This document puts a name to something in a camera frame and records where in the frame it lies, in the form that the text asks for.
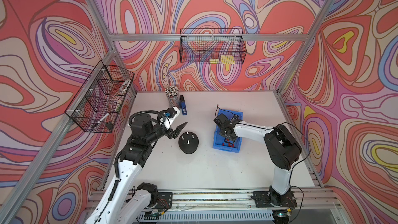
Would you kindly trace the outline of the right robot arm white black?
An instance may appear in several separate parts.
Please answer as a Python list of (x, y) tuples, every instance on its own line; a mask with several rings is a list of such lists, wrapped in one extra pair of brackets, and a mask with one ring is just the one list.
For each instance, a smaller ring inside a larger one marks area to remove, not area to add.
[(300, 158), (302, 147), (285, 125), (264, 127), (237, 118), (229, 119), (225, 114), (216, 116), (214, 122), (219, 128), (220, 135), (230, 141), (245, 138), (265, 143), (269, 157), (275, 166), (266, 203), (274, 207), (282, 207), (292, 199), (290, 196), (291, 174), (294, 164)]

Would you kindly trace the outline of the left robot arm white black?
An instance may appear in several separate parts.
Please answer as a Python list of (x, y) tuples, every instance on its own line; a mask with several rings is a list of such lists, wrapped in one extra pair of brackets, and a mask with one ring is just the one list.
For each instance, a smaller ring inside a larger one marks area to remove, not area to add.
[(115, 156), (113, 183), (87, 218), (87, 224), (131, 224), (145, 208), (157, 205), (158, 188), (151, 183), (140, 184), (129, 201), (126, 197), (156, 142), (164, 136), (177, 138), (186, 126), (183, 123), (176, 129), (172, 128), (172, 123), (179, 115), (177, 107), (170, 107), (160, 112), (140, 111), (129, 117), (131, 135)]

